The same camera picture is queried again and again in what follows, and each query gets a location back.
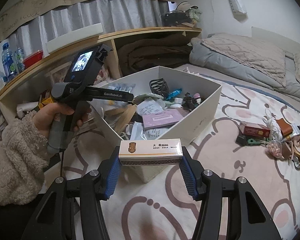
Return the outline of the left hand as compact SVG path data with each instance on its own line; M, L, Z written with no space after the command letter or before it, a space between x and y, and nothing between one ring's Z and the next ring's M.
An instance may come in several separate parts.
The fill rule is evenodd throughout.
M49 137L51 124L58 114L72 115L74 110L66 104L54 102L44 106L33 116L33 123L41 135Z

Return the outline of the fluffy beige sleeve forearm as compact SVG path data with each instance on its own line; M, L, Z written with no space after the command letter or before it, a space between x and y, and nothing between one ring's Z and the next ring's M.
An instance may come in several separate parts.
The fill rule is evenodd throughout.
M14 119L0 141L0 206L24 205L37 196L44 183L43 169L51 155L47 139L35 127L32 111L23 119Z

